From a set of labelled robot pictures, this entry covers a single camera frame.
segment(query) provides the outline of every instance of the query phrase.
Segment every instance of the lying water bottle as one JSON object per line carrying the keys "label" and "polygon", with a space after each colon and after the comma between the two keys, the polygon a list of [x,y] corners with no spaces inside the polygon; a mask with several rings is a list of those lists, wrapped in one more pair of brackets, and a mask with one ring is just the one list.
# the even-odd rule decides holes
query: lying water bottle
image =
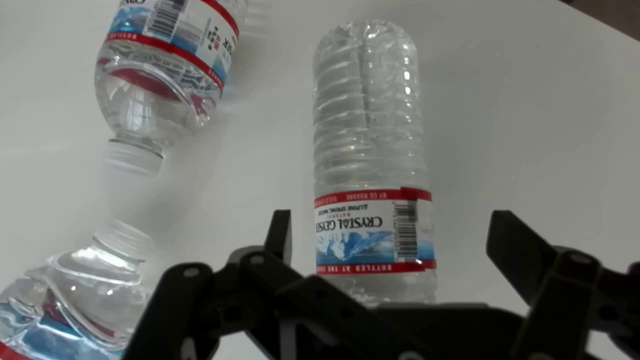
{"label": "lying water bottle", "polygon": [[96,63],[115,129],[106,162],[159,173],[178,138],[208,123],[238,46],[247,0],[123,0]]}
{"label": "lying water bottle", "polygon": [[350,22],[320,40],[314,77],[316,271],[367,306],[433,301],[416,43],[393,22]]}
{"label": "lying water bottle", "polygon": [[50,258],[0,292],[3,360],[117,360],[151,297],[153,240],[113,222],[89,248]]}

